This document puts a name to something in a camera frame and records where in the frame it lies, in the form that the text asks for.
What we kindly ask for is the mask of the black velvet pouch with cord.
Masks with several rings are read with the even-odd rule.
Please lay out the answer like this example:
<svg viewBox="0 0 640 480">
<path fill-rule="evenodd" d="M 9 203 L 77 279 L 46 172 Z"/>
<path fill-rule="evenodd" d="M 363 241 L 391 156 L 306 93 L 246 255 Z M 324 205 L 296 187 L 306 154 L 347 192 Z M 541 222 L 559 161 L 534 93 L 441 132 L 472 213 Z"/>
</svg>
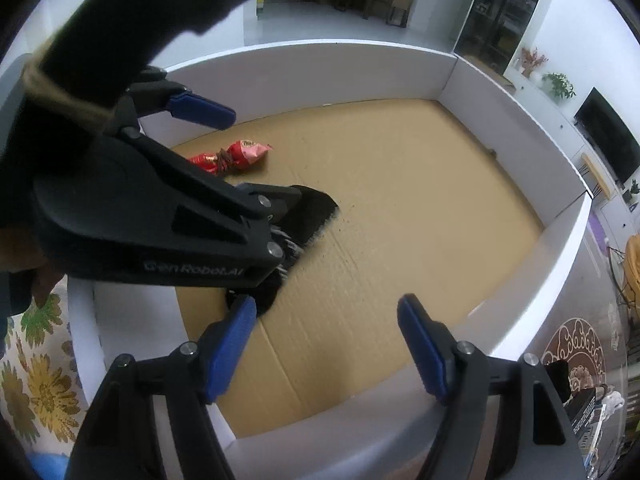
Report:
<svg viewBox="0 0 640 480">
<path fill-rule="evenodd" d="M 272 238 L 284 251 L 282 262 L 255 287 L 227 289 L 224 302 L 229 310 L 247 296 L 255 300 L 257 316 L 265 314 L 304 252 L 340 212 L 335 200 L 325 192 L 303 185 L 292 185 L 291 188 L 293 203 L 286 205 L 284 215 L 271 223 Z"/>
</svg>

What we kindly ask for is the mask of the red candy wrapper pouch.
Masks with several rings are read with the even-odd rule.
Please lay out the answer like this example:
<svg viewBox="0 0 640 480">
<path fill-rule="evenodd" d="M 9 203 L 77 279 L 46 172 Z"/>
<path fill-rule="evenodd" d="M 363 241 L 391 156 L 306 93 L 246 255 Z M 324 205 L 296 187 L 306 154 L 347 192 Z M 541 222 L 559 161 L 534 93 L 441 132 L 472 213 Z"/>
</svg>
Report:
<svg viewBox="0 0 640 480">
<path fill-rule="evenodd" d="M 227 174 L 236 174 L 254 166 L 260 162 L 269 152 L 272 146 L 251 140 L 237 140 L 228 148 L 223 148 L 216 153 L 201 153 L 189 157 L 190 162 L 217 177 Z"/>
</svg>

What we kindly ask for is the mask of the black printed box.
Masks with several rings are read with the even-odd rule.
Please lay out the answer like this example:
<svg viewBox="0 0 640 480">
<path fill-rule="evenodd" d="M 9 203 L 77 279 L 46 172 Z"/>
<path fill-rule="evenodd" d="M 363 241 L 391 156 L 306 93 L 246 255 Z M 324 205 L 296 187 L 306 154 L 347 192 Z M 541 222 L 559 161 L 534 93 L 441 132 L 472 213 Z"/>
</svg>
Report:
<svg viewBox="0 0 640 480">
<path fill-rule="evenodd" d="M 606 388 L 597 386 L 574 392 L 564 405 L 574 436 L 580 438 L 592 421 L 594 412 L 605 397 Z"/>
</svg>

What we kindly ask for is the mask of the white knit glove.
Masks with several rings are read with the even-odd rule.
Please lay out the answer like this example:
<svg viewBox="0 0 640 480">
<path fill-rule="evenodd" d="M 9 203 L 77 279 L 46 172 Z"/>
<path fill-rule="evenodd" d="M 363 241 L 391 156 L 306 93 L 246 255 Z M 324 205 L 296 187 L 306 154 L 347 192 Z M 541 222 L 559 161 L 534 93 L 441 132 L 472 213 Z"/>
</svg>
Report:
<svg viewBox="0 0 640 480">
<path fill-rule="evenodd" d="M 601 403 L 601 418 L 608 420 L 616 411 L 625 406 L 625 399 L 617 390 L 607 393 Z"/>
</svg>

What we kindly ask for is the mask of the large white cardboard box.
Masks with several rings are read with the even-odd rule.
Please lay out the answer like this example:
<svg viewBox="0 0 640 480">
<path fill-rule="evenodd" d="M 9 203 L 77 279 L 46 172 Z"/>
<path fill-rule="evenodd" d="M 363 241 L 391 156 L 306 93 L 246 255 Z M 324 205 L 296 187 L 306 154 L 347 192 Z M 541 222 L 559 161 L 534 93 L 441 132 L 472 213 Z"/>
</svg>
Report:
<svg viewBox="0 0 640 480">
<path fill-rule="evenodd" d="M 591 195 L 555 140 L 469 62 L 368 40 L 300 40 L 171 65 L 235 109 L 216 133 L 146 118 L 183 155 L 273 146 L 253 179 L 340 206 L 257 323 L 210 409 L 240 479 L 405 478 L 442 420 L 396 321 L 412 292 L 454 336 L 516 360 L 549 315 Z"/>
</svg>

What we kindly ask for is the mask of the orange lounge chair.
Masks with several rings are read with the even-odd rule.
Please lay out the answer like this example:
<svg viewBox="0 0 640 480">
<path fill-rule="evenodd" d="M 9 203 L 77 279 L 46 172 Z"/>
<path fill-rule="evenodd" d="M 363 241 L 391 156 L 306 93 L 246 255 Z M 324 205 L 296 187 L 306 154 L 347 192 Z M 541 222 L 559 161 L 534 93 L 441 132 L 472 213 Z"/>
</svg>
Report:
<svg viewBox="0 0 640 480">
<path fill-rule="evenodd" d="M 639 286 L 640 286 L 640 261 L 639 261 L 639 235 L 634 234 L 628 238 L 625 250 L 614 247 L 608 248 L 608 261 L 613 274 L 613 280 L 617 291 L 629 309 L 639 310 Z M 613 263 L 618 261 L 622 265 L 623 278 L 617 281 Z"/>
</svg>

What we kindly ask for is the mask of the wooden dining chair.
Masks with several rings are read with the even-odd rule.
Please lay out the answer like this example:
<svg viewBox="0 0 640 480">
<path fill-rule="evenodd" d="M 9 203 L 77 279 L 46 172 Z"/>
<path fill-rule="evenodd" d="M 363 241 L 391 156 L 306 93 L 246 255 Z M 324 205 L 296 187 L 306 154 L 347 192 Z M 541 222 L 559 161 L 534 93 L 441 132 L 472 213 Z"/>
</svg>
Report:
<svg viewBox="0 0 640 480">
<path fill-rule="evenodd" d="M 406 28 L 408 25 L 409 13 L 413 5 L 413 1 L 414 0 L 392 0 L 392 2 L 390 3 L 390 10 L 388 10 L 386 16 L 386 24 L 393 25 L 395 14 L 397 12 L 400 12 L 401 17 L 399 20 L 399 27 Z"/>
</svg>

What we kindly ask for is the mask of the wooden bench stool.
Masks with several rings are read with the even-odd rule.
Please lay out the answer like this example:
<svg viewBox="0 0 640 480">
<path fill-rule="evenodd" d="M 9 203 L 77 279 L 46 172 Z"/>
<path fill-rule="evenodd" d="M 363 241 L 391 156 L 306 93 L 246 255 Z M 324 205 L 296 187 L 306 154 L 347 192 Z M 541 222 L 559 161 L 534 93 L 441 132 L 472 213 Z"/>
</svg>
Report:
<svg viewBox="0 0 640 480">
<path fill-rule="evenodd" d="M 597 165 L 591 160 L 587 153 L 580 154 L 578 172 L 585 180 L 586 185 L 588 185 L 594 200 L 610 200 L 612 198 L 612 190 L 606 183 Z"/>
</svg>

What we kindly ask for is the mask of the black flat television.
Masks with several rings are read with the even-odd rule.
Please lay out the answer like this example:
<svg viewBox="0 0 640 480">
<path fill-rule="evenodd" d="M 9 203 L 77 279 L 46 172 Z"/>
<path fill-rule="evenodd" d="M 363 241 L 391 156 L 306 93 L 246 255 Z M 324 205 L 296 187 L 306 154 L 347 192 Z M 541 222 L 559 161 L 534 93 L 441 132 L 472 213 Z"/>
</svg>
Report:
<svg viewBox="0 0 640 480">
<path fill-rule="evenodd" d="M 625 184 L 639 168 L 639 142 L 614 107 L 592 88 L 574 116 L 577 129 Z"/>
</svg>

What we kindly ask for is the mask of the red flower vase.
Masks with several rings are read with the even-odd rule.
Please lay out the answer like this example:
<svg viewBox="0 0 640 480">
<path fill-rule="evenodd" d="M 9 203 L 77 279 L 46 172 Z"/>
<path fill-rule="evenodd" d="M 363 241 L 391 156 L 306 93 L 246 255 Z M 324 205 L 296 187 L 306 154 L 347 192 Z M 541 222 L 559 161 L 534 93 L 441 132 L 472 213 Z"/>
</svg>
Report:
<svg viewBox="0 0 640 480">
<path fill-rule="evenodd" d="M 549 59 L 544 54 L 539 53 L 537 48 L 530 50 L 529 48 L 522 47 L 521 68 L 522 75 L 525 78 L 529 78 L 537 68 L 543 66 L 548 61 Z"/>
</svg>

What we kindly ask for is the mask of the green potted plant left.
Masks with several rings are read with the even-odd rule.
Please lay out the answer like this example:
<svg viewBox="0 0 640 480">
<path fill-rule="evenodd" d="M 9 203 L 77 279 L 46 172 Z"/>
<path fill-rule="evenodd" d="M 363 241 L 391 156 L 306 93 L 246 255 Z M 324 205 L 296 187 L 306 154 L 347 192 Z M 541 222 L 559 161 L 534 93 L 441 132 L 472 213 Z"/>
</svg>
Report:
<svg viewBox="0 0 640 480">
<path fill-rule="evenodd" d="M 557 103 L 569 101 L 576 96 L 574 84 L 563 73 L 546 73 L 542 85 L 548 96 Z"/>
</svg>

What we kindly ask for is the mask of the black glass display cabinet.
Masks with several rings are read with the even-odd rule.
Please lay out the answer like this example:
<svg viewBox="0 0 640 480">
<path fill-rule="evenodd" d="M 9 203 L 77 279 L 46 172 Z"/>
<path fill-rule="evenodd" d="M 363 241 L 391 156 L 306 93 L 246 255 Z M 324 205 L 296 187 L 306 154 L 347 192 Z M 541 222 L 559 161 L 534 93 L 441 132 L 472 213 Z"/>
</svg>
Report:
<svg viewBox="0 0 640 480">
<path fill-rule="evenodd" d="M 473 0 L 454 52 L 471 55 L 502 74 L 520 44 L 539 0 Z"/>
</svg>

